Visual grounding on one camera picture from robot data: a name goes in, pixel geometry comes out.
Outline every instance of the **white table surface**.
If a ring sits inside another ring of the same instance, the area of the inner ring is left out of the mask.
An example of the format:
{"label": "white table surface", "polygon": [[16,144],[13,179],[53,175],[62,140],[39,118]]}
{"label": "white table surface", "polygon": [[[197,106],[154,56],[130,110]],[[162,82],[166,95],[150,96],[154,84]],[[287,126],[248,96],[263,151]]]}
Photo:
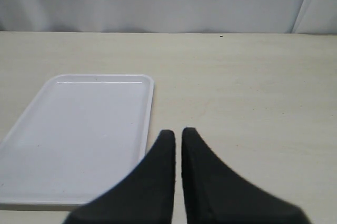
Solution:
{"label": "white table surface", "polygon": [[[177,138],[173,224],[186,223],[185,126],[313,223],[337,223],[337,36],[0,33],[0,139],[45,81],[62,73],[153,77],[147,148],[163,128]],[[66,215],[0,211],[0,223],[60,224]]]}

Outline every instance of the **plastic tray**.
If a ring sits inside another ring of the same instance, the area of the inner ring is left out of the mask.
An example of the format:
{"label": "plastic tray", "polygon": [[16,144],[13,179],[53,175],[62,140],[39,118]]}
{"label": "plastic tray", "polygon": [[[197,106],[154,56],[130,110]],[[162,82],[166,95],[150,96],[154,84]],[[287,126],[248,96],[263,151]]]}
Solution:
{"label": "plastic tray", "polygon": [[144,75],[59,75],[0,144],[0,204],[73,206],[144,157],[154,83]]}

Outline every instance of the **white backdrop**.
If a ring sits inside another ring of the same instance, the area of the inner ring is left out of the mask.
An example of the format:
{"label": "white backdrop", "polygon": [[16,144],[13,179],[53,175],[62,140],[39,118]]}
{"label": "white backdrop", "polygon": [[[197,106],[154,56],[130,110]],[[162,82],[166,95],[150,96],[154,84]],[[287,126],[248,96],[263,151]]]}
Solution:
{"label": "white backdrop", "polygon": [[337,33],[337,0],[0,0],[0,29]]}

